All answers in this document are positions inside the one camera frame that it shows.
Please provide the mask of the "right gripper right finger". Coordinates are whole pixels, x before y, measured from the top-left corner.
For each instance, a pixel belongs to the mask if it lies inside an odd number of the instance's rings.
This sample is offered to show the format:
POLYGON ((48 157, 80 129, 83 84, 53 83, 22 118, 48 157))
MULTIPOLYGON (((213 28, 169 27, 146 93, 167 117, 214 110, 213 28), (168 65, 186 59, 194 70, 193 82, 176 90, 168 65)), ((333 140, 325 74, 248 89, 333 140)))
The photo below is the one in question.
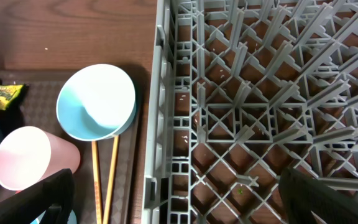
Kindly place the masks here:
POLYGON ((283 170, 279 194, 289 223, 358 223, 358 202, 293 168, 283 170))

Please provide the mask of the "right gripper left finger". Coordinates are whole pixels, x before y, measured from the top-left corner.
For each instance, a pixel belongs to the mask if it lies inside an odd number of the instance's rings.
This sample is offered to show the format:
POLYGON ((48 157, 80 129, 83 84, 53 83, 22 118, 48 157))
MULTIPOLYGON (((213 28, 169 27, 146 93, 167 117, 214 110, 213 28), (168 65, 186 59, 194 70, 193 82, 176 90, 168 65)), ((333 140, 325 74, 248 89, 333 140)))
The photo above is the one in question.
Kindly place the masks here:
POLYGON ((0 202, 0 223, 67 223, 73 209, 75 181, 62 169, 0 202))

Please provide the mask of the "pink cup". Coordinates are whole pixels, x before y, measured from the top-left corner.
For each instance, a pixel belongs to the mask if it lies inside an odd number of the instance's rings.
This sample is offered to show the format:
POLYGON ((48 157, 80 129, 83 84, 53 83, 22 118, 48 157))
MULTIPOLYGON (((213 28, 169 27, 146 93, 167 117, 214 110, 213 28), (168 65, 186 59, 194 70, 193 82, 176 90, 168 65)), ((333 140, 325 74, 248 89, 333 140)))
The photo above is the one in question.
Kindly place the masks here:
POLYGON ((18 128, 0 143, 0 185, 8 190, 24 190, 62 169, 76 172, 79 164, 74 144, 34 126, 18 128))

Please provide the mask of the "large light blue bowl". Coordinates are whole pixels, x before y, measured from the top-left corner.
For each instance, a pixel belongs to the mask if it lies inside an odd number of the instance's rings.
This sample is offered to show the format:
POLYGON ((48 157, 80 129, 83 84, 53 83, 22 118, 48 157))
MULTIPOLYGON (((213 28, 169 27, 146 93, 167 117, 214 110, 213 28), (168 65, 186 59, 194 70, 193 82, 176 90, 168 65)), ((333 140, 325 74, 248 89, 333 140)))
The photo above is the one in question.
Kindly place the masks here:
POLYGON ((131 77, 110 64, 95 64, 74 73, 57 98, 62 129, 80 141, 99 141, 123 133, 133 122, 137 97, 131 77))

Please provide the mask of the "yellow green snack wrapper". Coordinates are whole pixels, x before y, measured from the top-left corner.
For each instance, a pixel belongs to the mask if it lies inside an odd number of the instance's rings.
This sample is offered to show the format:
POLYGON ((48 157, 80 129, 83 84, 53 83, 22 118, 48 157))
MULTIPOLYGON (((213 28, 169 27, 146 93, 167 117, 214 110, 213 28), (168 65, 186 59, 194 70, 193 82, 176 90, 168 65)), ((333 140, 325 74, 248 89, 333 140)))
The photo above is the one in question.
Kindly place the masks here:
POLYGON ((0 110, 6 110, 9 105, 20 95, 24 85, 0 86, 0 110))

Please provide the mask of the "small light blue cup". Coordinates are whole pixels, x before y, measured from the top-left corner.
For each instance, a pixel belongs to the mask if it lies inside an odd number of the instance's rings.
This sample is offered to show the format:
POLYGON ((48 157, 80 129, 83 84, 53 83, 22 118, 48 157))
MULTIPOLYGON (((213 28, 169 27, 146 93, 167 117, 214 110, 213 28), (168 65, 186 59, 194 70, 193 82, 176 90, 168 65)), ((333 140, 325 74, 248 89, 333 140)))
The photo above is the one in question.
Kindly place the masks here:
MULTIPOLYGON (((41 219, 43 218, 45 212, 41 213, 35 220, 33 220, 30 224, 39 224, 41 219)), ((68 217, 67 224, 77 224, 77 219, 74 211, 72 210, 70 212, 70 215, 68 217)))

